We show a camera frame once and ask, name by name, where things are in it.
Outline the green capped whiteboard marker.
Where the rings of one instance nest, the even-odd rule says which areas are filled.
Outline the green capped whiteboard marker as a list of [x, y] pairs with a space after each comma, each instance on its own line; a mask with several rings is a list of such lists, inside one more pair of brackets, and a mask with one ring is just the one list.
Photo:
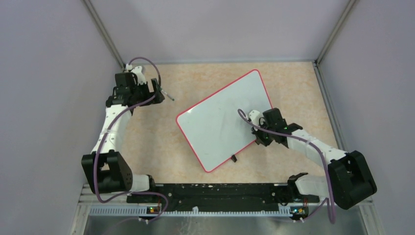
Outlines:
[[161, 88], [161, 92], [164, 96], [168, 97], [170, 100], [175, 101], [175, 98], [171, 96], [165, 89]]

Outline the white board with red frame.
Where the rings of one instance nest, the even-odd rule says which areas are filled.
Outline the white board with red frame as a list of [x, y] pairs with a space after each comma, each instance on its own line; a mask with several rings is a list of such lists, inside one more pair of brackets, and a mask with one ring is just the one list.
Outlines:
[[272, 108], [259, 70], [254, 69], [177, 115], [176, 124], [205, 172], [212, 172], [254, 142], [238, 114]]

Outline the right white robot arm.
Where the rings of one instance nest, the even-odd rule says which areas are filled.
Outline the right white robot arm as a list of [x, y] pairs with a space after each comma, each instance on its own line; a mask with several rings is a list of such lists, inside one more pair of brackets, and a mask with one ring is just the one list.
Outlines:
[[341, 209], [348, 210], [377, 193], [377, 185], [364, 155], [332, 147], [307, 133], [296, 123], [287, 124], [278, 108], [265, 112], [252, 110], [248, 120], [258, 145], [272, 142], [304, 154], [319, 165], [324, 176], [299, 173], [288, 179], [287, 196], [294, 202], [307, 195], [333, 198]]

